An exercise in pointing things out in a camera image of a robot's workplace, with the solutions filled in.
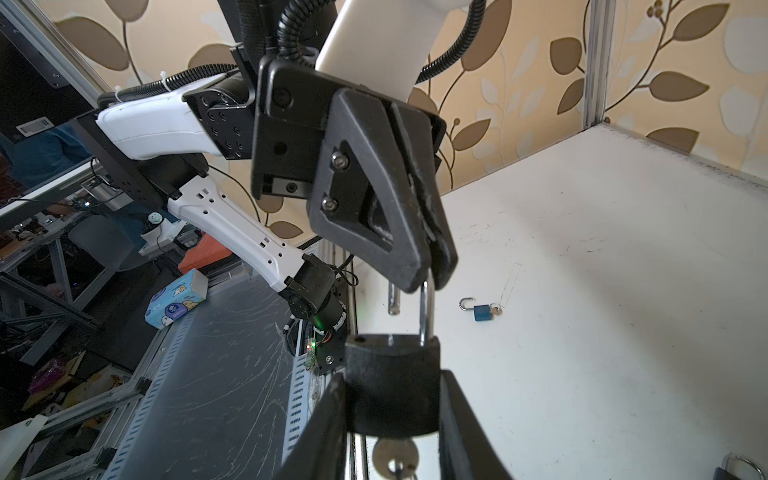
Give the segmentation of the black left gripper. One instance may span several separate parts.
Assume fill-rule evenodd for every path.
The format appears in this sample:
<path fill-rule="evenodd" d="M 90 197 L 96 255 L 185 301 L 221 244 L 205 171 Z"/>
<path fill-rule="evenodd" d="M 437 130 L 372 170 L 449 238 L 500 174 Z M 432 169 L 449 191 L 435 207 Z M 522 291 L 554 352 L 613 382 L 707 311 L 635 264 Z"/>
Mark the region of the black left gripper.
<path fill-rule="evenodd" d="M 458 264 L 437 186 L 437 114 L 286 59 L 258 68 L 252 190 L 310 199 L 316 233 L 412 293 Z"/>

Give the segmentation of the large padlock key bunch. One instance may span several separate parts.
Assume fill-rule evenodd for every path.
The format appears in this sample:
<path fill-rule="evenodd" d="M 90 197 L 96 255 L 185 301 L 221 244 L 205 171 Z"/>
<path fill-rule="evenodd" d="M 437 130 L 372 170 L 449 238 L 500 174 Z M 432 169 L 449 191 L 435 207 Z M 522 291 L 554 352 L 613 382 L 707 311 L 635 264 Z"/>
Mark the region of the large padlock key bunch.
<path fill-rule="evenodd" d="M 419 451 L 410 438 L 379 438 L 374 444 L 372 462 L 375 471 L 383 479 L 416 479 L 420 463 Z"/>

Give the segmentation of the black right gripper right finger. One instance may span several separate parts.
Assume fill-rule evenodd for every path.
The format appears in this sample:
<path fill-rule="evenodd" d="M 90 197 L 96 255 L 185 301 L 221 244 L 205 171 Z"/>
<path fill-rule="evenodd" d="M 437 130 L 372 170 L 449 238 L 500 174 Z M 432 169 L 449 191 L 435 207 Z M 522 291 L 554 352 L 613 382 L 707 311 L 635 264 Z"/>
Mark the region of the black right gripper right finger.
<path fill-rule="evenodd" d="M 441 371 L 439 467 L 441 479 L 512 479 L 448 370 Z"/>

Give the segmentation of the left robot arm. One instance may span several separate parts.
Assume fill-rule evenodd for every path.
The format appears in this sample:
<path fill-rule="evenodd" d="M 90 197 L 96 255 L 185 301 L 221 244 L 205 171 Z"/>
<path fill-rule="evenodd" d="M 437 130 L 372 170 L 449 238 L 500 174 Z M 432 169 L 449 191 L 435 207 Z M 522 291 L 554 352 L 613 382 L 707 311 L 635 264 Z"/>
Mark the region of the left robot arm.
<path fill-rule="evenodd" d="M 486 5 L 465 7 L 456 40 L 429 60 L 456 1 L 240 1 L 232 62 L 103 94 L 82 128 L 135 200 L 202 229 L 288 303 L 290 352 L 305 328 L 338 340 L 342 269 L 250 219 L 203 155 L 249 161 L 255 198 L 304 200 L 321 237 L 398 288 L 444 288 L 458 263 L 435 178 L 446 124 L 407 98 L 472 46 Z"/>

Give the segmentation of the medium black padlock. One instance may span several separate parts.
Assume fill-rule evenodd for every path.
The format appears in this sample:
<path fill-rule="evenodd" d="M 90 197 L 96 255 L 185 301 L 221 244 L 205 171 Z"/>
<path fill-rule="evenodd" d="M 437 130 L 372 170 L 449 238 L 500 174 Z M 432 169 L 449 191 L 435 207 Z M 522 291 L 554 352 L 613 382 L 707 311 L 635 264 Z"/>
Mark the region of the medium black padlock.
<path fill-rule="evenodd" d="M 712 475 L 713 480 L 741 480 L 758 479 L 766 480 L 766 470 L 756 461 L 747 456 L 729 453 L 726 454 Z"/>

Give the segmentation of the large black padlock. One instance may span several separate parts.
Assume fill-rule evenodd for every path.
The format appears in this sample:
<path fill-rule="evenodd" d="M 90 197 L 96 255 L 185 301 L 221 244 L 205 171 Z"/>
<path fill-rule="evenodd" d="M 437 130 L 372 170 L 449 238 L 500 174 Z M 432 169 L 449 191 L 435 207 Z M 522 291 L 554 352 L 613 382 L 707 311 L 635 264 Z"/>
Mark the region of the large black padlock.
<path fill-rule="evenodd" d="M 434 279 L 428 274 L 420 287 L 416 334 L 363 334 L 346 343 L 350 432 L 404 439 L 438 431 L 441 367 L 434 300 Z"/>

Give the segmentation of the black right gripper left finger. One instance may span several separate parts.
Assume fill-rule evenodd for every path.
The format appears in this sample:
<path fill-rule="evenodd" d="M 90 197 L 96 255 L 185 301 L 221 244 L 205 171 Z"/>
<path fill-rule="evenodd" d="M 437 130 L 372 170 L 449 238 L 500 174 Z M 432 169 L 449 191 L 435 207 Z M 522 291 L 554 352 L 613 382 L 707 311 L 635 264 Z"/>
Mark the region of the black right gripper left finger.
<path fill-rule="evenodd" d="M 346 407 L 344 376 L 336 373 L 274 479 L 343 479 L 347 458 Z"/>

